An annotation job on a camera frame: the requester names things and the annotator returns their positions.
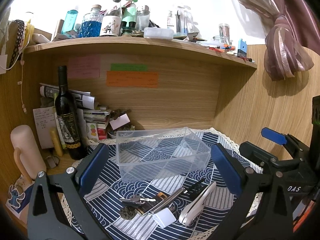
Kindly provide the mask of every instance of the orange sticky note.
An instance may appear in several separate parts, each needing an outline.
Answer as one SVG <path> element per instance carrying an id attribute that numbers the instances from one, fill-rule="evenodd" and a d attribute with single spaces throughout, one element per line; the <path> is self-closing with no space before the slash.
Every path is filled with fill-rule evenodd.
<path id="1" fill-rule="evenodd" d="M 73 57 L 68 62 L 68 78 L 84 79 L 100 76 L 100 55 Z"/>
<path id="2" fill-rule="evenodd" d="M 158 78 L 158 72 L 107 71 L 107 86 L 157 88 Z"/>

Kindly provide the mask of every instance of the sheer curtain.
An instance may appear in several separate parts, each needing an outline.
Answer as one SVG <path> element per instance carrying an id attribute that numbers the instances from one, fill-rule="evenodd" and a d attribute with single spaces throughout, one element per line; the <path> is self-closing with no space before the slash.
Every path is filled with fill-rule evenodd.
<path id="1" fill-rule="evenodd" d="M 302 46 L 319 54 L 318 21 L 303 0 L 239 0 L 274 24 L 266 37 L 264 67 L 273 81 L 294 77 L 314 65 Z"/>

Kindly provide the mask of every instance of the blue and white tablecloth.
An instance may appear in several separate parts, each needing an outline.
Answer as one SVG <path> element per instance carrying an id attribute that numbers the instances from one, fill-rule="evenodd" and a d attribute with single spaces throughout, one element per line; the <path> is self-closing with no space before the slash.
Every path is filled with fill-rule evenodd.
<path id="1" fill-rule="evenodd" d="M 252 167 L 259 172 L 259 168 L 243 158 L 238 153 L 238 149 L 235 149 L 235 144 L 231 145 L 230 140 L 227 140 L 221 133 L 217 132 L 215 134 L 215 130 L 213 132 L 194 130 L 194 132 L 209 147 L 219 142 L 244 167 Z M 116 145 L 108 145 L 108 147 L 109 160 L 95 183 L 92 192 L 86 195 L 84 199 L 97 220 L 116 240 L 187 240 L 218 225 L 236 199 L 229 192 L 212 160 L 209 161 L 205 170 L 164 179 L 124 183 L 116 165 Z M 137 214 L 132 220 L 124 220 L 120 217 L 120 209 L 123 205 L 118 198 L 129 198 L 134 194 L 153 197 L 160 191 L 172 194 L 178 187 L 184 186 L 188 188 L 203 177 L 205 177 L 204 184 L 216 181 L 217 187 L 205 201 L 205 208 L 202 214 L 188 227 L 184 227 L 179 221 L 176 221 L 163 229 L 157 225 L 150 215 L 141 217 Z M 173 202 L 173 214 L 177 219 L 183 208 L 189 203 L 191 201 L 188 198 L 188 194 L 180 196 Z M 82 233 L 74 217 L 71 220 L 71 226 Z"/>

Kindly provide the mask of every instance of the dark wine bottle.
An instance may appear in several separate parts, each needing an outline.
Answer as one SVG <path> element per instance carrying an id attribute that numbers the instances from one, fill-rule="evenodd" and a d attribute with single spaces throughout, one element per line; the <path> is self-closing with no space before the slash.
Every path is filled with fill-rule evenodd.
<path id="1" fill-rule="evenodd" d="M 54 104 L 60 129 L 71 158 L 80 160 L 87 155 L 87 149 L 78 126 L 76 102 L 68 90 L 67 66 L 58 67 L 58 78 L 59 95 Z"/>

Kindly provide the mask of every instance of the pink thermos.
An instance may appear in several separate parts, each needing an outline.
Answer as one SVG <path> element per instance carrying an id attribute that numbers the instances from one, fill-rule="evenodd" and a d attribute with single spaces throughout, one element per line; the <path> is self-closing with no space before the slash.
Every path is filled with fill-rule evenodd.
<path id="1" fill-rule="evenodd" d="M 14 161 L 23 177 L 31 183 L 39 171 L 47 170 L 33 132 L 28 125 L 19 125 L 12 130 L 10 138 Z"/>

